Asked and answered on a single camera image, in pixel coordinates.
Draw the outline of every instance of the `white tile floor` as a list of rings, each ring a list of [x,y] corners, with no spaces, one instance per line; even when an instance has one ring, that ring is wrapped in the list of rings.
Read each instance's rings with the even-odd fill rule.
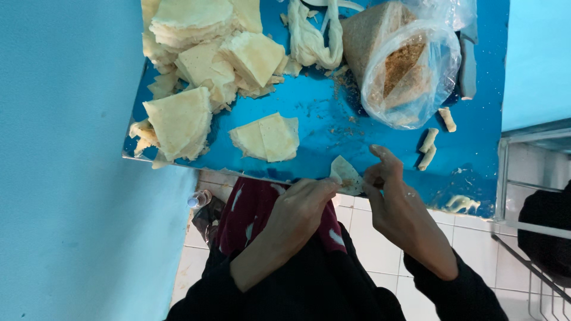
[[[207,188],[225,201],[236,182],[235,177],[213,172],[202,172],[199,180],[198,189]],[[403,252],[371,226],[372,214],[368,200],[338,195],[333,199],[333,204],[338,220],[349,231],[357,255],[375,284],[396,294],[408,320],[438,320],[434,305],[416,290],[411,274],[404,268]],[[429,212],[464,261],[495,290],[510,320],[533,320],[527,313],[529,270],[490,237],[490,231],[495,231],[495,226],[474,217],[454,216],[432,210]],[[515,236],[502,234],[501,238],[523,254],[517,247]],[[188,288],[200,279],[207,258],[207,246],[189,221],[171,305],[184,297]],[[534,276],[532,313],[537,318],[539,292],[540,282]],[[551,294],[546,286],[544,294]],[[561,305],[562,299],[555,297],[554,306],[560,308]],[[547,315],[551,309],[550,295],[543,295],[542,306]]]

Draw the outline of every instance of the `hand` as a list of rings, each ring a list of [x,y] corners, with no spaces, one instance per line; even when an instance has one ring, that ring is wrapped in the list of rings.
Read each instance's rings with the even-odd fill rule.
[[[304,178],[278,197],[264,230],[230,263],[240,291],[248,291],[301,250],[339,187],[330,179]]]
[[[369,150],[381,160],[363,178],[375,230],[442,280],[456,279],[458,266],[452,248],[419,193],[403,181],[403,163],[386,147],[371,145]]]

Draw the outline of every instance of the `person's right hand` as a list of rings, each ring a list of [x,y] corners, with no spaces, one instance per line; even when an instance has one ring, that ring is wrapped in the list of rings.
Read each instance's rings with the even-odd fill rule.
[[[369,150],[381,160],[363,177],[373,227],[442,280],[456,279],[458,266],[452,248],[419,193],[403,181],[403,163],[386,147],[371,145]]]

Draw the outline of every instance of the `rolled pastry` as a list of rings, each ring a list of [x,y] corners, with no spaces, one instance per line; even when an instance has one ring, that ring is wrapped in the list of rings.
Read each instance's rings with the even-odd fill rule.
[[[454,123],[454,119],[452,119],[452,114],[450,114],[450,108],[448,107],[438,108],[438,112],[440,113],[440,116],[442,116],[442,119],[446,124],[446,128],[448,128],[448,131],[450,133],[456,131],[456,124]]]
[[[424,139],[423,146],[419,149],[421,153],[426,154],[427,151],[430,149],[430,147],[434,145],[434,139],[436,138],[436,134],[438,134],[438,129],[436,128],[428,129],[428,135]]]
[[[419,170],[424,171],[427,169],[428,165],[434,158],[434,154],[436,154],[436,146],[431,145],[426,154],[424,154],[423,160],[419,164]]]

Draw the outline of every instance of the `person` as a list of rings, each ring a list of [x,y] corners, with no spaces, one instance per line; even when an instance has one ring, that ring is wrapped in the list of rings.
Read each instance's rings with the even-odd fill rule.
[[[363,190],[373,227],[404,251],[416,288],[441,320],[508,320],[494,292],[449,245],[403,164],[371,145],[381,162]],[[222,213],[201,280],[167,320],[405,320],[399,301],[361,266],[331,199],[339,185],[238,179]]]

